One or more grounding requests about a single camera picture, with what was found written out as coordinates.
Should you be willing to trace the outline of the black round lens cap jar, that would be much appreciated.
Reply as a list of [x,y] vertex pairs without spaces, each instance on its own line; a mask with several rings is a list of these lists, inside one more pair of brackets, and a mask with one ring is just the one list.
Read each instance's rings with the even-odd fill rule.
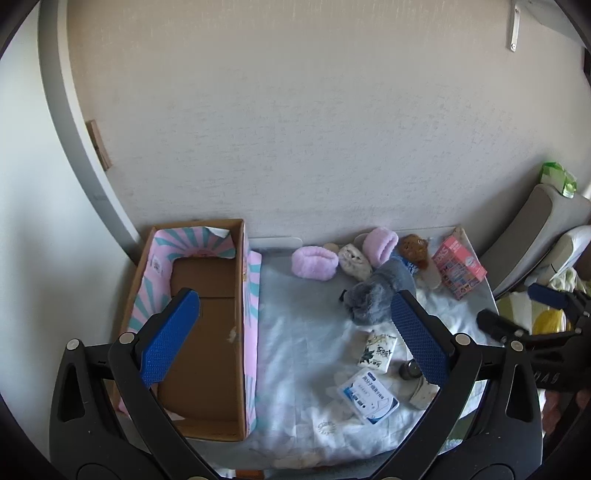
[[405,381],[416,380],[422,377],[423,373],[415,359],[402,363],[399,367],[399,375]]

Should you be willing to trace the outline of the white tissue packet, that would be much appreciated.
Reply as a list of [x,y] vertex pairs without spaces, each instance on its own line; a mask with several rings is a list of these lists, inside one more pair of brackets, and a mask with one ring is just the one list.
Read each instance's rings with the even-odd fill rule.
[[386,374],[396,349],[398,337],[389,333],[370,332],[358,365]]

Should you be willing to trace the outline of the pink building block box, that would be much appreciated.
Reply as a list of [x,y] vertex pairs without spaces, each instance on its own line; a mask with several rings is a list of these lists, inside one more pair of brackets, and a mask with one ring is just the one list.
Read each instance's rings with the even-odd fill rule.
[[433,261],[443,284],[458,300],[474,290],[487,275],[477,256],[455,236],[448,237],[441,244]]

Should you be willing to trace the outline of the grey fluffy plush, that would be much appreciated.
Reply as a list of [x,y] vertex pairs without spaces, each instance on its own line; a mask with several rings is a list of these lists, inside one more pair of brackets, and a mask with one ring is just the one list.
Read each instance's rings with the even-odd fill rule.
[[416,283],[405,263],[393,257],[366,280],[345,290],[339,297],[353,323],[370,327],[392,320],[391,303],[394,294],[408,291],[416,295]]

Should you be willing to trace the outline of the brown plush bear toy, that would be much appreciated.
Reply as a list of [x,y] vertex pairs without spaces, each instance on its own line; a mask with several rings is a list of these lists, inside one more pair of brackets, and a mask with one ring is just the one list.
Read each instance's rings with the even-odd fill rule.
[[428,247],[429,242],[416,234],[403,237],[398,245],[400,255],[420,270],[426,270],[429,266]]

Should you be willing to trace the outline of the pink fluffy slipper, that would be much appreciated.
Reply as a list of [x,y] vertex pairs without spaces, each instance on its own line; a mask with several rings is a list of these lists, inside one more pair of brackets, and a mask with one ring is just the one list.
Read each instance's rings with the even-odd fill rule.
[[386,227],[377,227],[363,239],[362,251],[374,268],[386,263],[399,243],[399,235]]

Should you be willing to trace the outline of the cream spotted plush toy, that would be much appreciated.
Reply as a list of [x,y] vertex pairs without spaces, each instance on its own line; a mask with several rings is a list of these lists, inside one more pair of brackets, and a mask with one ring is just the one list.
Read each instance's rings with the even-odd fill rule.
[[347,244],[339,249],[338,257],[342,271],[359,282],[367,281],[373,273],[370,261],[353,244]]

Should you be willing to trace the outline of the pink fluffy headband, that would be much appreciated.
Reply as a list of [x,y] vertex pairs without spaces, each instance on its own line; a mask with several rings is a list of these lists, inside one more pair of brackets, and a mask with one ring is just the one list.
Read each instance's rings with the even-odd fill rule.
[[324,247],[304,246],[295,250],[291,256],[291,271],[304,279],[331,280],[338,266],[338,255]]

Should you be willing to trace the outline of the beige round lid jar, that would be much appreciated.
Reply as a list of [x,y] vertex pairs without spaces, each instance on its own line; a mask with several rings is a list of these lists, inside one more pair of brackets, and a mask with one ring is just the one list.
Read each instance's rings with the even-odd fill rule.
[[339,245],[336,245],[335,243],[327,243],[324,245],[324,248],[325,248],[325,250],[335,253],[335,255],[338,255],[339,250],[341,250],[341,247],[339,247]]

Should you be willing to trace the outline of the yellow green bedding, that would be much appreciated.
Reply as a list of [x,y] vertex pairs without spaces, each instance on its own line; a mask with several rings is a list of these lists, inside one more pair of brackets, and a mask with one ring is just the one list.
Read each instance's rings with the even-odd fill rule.
[[[590,281],[581,279],[572,267],[555,275],[548,287],[560,292],[590,294]],[[501,316],[533,335],[561,333],[574,329],[563,310],[531,300],[526,292],[507,293],[496,301],[496,305]]]

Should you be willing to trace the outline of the grey chair backrest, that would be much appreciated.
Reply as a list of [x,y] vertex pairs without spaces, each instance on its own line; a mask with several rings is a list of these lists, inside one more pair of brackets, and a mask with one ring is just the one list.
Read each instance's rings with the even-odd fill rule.
[[580,194],[566,198],[545,184],[527,201],[499,238],[480,257],[498,298],[520,283],[564,233],[589,223],[590,201]]

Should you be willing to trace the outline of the green tissue pack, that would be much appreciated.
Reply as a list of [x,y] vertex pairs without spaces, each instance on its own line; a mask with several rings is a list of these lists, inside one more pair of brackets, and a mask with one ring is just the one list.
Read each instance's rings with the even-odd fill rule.
[[565,198],[572,199],[577,192],[576,177],[559,162],[544,162],[541,166],[540,183],[550,185]]

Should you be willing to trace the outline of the wooden wall block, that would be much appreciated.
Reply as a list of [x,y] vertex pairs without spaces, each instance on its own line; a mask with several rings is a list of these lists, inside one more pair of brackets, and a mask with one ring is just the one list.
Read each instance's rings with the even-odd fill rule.
[[106,151],[102,136],[98,129],[95,120],[88,120],[85,122],[92,146],[97,155],[98,161],[104,171],[108,171],[112,167],[111,159]]

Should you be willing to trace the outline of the white wall bracket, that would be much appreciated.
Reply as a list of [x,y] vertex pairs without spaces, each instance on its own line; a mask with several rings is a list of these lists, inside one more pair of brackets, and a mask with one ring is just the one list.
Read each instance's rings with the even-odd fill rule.
[[508,26],[507,26],[507,48],[511,53],[517,51],[521,17],[522,17],[523,1],[511,0],[510,11],[508,14]]

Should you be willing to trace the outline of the grey door frame strip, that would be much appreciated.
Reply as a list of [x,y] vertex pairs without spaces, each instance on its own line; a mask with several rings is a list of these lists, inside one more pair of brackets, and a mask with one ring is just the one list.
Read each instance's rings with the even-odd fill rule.
[[66,158],[106,229],[127,256],[138,262],[143,241],[100,164],[78,100],[70,61],[66,1],[40,3],[38,32],[42,82]]

